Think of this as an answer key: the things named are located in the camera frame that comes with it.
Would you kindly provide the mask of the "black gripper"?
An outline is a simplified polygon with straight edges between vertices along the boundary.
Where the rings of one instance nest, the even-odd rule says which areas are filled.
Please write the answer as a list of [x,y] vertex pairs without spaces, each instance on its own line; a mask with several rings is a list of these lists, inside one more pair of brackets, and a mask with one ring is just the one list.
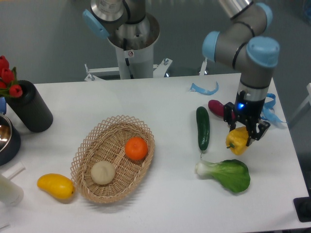
[[270,123],[259,120],[263,108],[264,99],[248,100],[247,93],[241,91],[237,93],[235,104],[228,102],[224,105],[224,122],[232,131],[236,128],[236,120],[246,126],[248,139],[246,146],[250,146],[253,141],[259,141],[267,132]]

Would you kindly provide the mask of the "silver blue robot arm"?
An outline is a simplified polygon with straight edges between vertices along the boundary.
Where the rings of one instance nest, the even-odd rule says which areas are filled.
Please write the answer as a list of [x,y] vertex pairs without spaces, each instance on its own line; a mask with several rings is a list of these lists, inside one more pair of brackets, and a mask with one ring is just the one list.
[[249,146],[270,127],[260,115],[278,64],[280,45],[262,36],[273,20],[268,5],[252,0],[221,0],[219,4],[232,24],[224,32],[210,32],[203,41],[202,54],[241,73],[235,102],[224,106],[224,121],[230,130],[236,128],[236,122],[243,124]]

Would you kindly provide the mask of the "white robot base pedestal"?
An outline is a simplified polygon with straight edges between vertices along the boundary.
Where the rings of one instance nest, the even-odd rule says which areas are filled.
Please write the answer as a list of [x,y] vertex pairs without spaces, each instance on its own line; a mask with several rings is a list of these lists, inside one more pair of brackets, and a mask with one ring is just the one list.
[[122,80],[206,71],[198,18],[183,0],[93,0],[82,17],[114,48]]

